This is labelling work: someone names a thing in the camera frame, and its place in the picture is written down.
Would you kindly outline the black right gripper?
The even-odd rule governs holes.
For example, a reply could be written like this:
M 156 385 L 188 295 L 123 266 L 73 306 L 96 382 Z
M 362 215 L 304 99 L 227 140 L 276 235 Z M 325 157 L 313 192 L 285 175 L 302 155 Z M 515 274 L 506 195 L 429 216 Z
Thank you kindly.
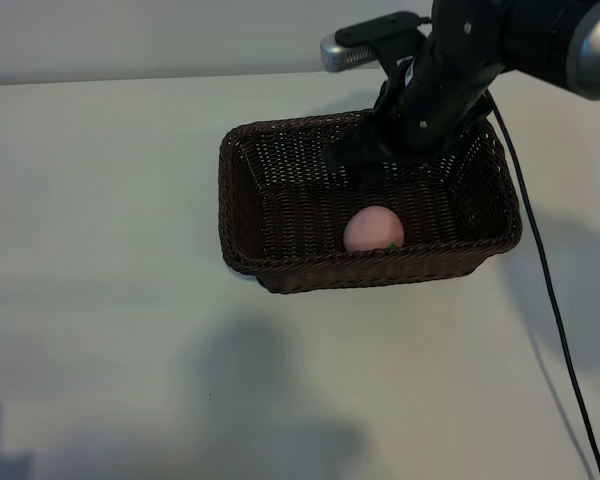
M 331 141 L 322 149 L 327 168 L 347 168 L 350 188 L 362 191 L 385 179 L 381 163 L 395 161 L 391 148 L 401 153 L 446 149 L 490 113 L 485 93 L 502 72 L 500 60 L 487 59 L 472 46 L 451 52 L 440 38 L 428 38 L 397 94 L 374 115 L 378 130 L 354 127 Z

